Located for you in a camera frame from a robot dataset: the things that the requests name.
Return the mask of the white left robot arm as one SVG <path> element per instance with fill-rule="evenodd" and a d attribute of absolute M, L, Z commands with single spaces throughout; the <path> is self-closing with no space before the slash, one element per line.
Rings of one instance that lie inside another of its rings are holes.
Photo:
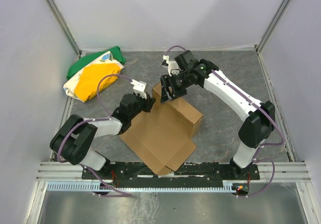
<path fill-rule="evenodd" d="M 123 96 L 111 117 L 86 119 L 71 115 L 50 141 L 50 149 L 61 163 L 102 171 L 108 168 L 110 161 L 91 149 L 93 140 L 125 133 L 131 127 L 132 120 L 142 111 L 149 113 L 154 103 L 155 98 L 149 94 L 143 98 L 140 94 L 129 93 Z"/>

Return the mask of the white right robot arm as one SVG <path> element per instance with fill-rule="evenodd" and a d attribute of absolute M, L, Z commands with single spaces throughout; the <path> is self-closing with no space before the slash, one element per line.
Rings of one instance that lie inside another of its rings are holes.
<path fill-rule="evenodd" d="M 248 95 L 211 61 L 195 59 L 178 64 L 165 55 L 162 64 L 167 67 L 168 73 L 160 78 L 161 103 L 178 99 L 187 94 L 189 86 L 198 85 L 216 95 L 243 121 L 238 132 L 241 144 L 231 162 L 240 169 L 247 168 L 259 145 L 274 130 L 274 105 L 270 101 L 261 102 Z"/>

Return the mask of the brown cardboard box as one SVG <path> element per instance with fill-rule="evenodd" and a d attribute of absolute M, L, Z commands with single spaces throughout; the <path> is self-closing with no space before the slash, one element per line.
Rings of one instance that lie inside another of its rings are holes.
<path fill-rule="evenodd" d="M 151 112 L 139 113 L 120 138 L 156 175 L 178 168 L 195 151 L 192 137 L 200 128 L 203 114 L 183 98 L 161 103 L 161 84 L 152 89 L 156 99 Z"/>

